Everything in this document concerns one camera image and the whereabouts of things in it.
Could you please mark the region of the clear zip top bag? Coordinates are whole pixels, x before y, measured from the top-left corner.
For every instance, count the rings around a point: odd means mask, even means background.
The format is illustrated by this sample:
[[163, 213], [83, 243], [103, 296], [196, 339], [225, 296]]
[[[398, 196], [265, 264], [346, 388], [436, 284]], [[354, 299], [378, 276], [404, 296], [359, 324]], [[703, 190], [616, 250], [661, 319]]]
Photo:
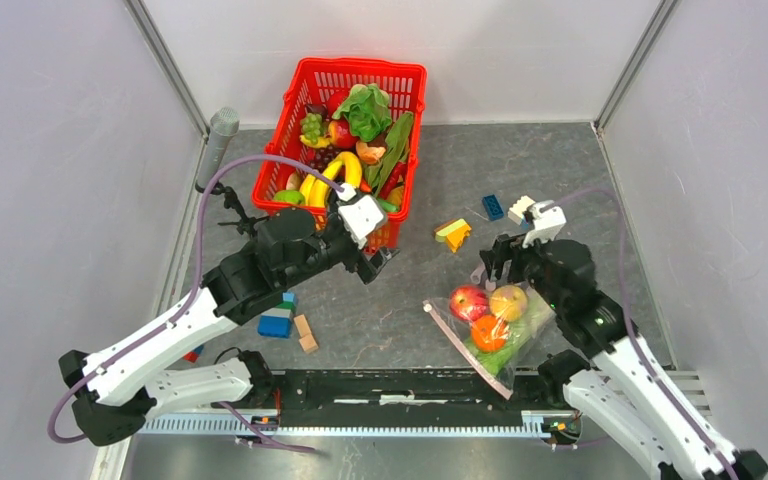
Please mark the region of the clear zip top bag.
[[424, 300], [422, 307], [479, 378], [505, 400], [515, 393], [519, 358], [554, 319], [532, 287], [491, 280], [484, 265], [473, 270], [468, 283], [445, 298]]

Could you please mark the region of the green apple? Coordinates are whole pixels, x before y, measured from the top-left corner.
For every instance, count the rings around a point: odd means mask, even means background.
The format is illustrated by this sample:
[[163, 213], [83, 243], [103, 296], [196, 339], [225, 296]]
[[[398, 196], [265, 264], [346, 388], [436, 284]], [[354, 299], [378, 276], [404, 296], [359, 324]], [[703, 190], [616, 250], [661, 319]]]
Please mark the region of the green apple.
[[306, 198], [299, 190], [285, 189], [275, 193], [272, 198], [273, 202], [284, 203], [288, 205], [304, 206]]

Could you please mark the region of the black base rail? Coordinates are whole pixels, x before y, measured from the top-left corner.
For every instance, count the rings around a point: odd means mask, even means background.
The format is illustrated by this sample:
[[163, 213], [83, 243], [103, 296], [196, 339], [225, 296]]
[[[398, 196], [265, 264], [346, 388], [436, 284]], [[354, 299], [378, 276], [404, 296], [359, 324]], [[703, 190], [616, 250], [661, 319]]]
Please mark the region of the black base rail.
[[504, 398], [470, 369], [275, 371], [232, 407], [274, 409], [283, 427], [513, 427], [568, 405], [533, 370]]

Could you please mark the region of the red tomato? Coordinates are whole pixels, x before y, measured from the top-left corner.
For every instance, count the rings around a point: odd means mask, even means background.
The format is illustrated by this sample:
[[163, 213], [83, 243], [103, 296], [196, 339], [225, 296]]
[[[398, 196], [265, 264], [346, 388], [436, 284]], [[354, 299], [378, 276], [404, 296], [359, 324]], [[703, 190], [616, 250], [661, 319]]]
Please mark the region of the red tomato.
[[457, 319], [472, 324], [489, 311], [489, 300], [481, 288], [462, 285], [450, 294], [449, 310]]

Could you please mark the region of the yellow orange toy block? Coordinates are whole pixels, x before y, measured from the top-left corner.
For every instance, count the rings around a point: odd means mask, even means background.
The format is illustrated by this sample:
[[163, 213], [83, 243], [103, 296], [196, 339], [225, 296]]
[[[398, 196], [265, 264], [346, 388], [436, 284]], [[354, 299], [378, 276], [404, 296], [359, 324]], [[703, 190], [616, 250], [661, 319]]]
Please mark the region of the yellow orange toy block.
[[435, 240], [456, 253], [470, 236], [472, 227], [464, 219], [452, 220], [434, 230]]

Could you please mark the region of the grey microphone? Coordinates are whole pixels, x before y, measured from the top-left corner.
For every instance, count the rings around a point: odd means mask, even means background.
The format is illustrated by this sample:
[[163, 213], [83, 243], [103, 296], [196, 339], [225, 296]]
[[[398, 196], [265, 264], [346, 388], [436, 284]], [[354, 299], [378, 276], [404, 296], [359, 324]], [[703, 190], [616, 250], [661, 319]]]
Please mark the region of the grey microphone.
[[218, 172], [230, 141], [239, 131], [239, 124], [239, 113], [232, 107], [222, 107], [211, 117], [204, 158], [194, 182], [199, 193], [209, 191], [208, 183]]

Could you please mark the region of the green romaine lettuce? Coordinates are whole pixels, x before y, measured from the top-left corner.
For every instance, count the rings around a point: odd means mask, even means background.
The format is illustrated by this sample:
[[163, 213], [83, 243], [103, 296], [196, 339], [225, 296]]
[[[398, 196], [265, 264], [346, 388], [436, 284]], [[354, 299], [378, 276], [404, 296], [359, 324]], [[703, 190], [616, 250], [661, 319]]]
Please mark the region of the green romaine lettuce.
[[546, 324], [553, 319], [553, 311], [543, 298], [533, 290], [527, 290], [529, 299], [527, 312], [515, 322], [508, 323], [510, 336], [506, 345], [492, 353], [479, 352], [471, 336], [465, 341], [467, 351], [490, 375], [500, 377], [502, 372], [515, 364], [520, 353], [529, 349], [529, 344], [539, 337]]

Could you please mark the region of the red blue toy block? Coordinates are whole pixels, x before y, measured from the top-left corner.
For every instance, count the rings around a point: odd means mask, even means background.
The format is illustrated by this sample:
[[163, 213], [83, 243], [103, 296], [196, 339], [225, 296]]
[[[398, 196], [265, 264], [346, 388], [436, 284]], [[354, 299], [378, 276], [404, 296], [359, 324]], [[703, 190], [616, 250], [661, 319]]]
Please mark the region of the red blue toy block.
[[189, 363], [195, 363], [203, 353], [203, 350], [204, 350], [204, 346], [199, 345], [198, 347], [195, 347], [194, 349], [186, 353], [183, 356], [183, 359]]

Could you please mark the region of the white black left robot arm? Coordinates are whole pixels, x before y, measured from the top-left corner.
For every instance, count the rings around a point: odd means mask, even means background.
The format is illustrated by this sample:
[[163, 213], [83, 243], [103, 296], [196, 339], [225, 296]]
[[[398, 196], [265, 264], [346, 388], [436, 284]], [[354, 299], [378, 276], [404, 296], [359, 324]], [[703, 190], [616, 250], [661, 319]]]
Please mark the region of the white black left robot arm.
[[278, 307], [296, 285], [341, 264], [371, 283], [394, 251], [367, 256], [368, 236], [387, 222], [369, 196], [328, 211], [323, 229], [311, 212], [287, 207], [257, 220], [249, 240], [197, 280], [181, 302], [118, 343], [95, 353], [70, 350], [58, 360], [80, 438], [118, 443], [147, 420], [176, 408], [243, 400], [266, 405], [274, 381], [246, 359], [193, 372], [170, 365], [191, 349]]

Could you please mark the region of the orange fruit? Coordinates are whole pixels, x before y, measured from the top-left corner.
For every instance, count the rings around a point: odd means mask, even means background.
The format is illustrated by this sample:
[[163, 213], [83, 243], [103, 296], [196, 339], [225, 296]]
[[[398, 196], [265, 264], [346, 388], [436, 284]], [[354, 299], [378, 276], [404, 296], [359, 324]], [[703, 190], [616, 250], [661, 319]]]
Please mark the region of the orange fruit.
[[506, 345], [510, 327], [506, 321], [494, 315], [484, 315], [472, 323], [470, 336], [479, 352], [492, 353]]

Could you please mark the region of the blue green stacked blocks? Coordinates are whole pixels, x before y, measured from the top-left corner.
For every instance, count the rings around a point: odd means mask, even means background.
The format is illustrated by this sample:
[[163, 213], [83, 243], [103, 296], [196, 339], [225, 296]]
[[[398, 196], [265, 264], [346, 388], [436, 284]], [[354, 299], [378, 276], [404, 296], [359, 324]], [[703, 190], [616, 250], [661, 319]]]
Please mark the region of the blue green stacked blocks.
[[293, 318], [297, 311], [297, 297], [292, 292], [282, 294], [278, 306], [259, 316], [257, 333], [262, 337], [288, 339], [291, 336]]

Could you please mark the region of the dark blue toy block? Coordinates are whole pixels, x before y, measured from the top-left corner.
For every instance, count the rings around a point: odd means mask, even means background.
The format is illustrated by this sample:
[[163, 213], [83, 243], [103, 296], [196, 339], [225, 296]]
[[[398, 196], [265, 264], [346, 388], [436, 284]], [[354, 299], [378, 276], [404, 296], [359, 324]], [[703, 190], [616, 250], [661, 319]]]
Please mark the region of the dark blue toy block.
[[496, 195], [491, 194], [483, 196], [481, 198], [481, 203], [489, 221], [497, 221], [505, 216], [504, 209]]

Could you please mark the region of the yellow lemon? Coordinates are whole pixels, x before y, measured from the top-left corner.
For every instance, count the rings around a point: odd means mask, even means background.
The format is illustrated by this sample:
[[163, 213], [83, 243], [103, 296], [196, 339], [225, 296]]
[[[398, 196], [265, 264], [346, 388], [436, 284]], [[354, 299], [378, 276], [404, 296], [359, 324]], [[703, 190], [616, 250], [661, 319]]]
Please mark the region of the yellow lemon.
[[507, 323], [518, 321], [528, 310], [526, 292], [516, 285], [505, 285], [495, 289], [488, 298], [492, 315]]

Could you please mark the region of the green leafy vegetable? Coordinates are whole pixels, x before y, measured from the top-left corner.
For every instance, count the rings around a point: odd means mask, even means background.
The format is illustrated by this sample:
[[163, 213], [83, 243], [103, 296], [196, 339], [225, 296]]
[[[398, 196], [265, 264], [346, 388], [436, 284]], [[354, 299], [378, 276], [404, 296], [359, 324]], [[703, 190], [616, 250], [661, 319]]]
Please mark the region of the green leafy vegetable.
[[392, 124], [389, 106], [390, 95], [377, 84], [355, 84], [331, 118], [346, 120], [353, 136], [370, 142]]

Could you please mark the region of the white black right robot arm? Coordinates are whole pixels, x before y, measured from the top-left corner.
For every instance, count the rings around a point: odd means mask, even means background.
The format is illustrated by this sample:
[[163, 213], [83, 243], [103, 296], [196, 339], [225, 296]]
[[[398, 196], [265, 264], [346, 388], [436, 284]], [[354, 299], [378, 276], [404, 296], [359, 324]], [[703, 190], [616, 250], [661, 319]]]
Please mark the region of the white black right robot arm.
[[620, 304], [599, 289], [586, 245], [525, 246], [524, 239], [501, 235], [480, 258], [490, 279], [532, 287], [572, 346], [538, 368], [545, 405], [584, 413], [652, 479], [767, 476], [761, 454], [738, 449], [700, 414]]

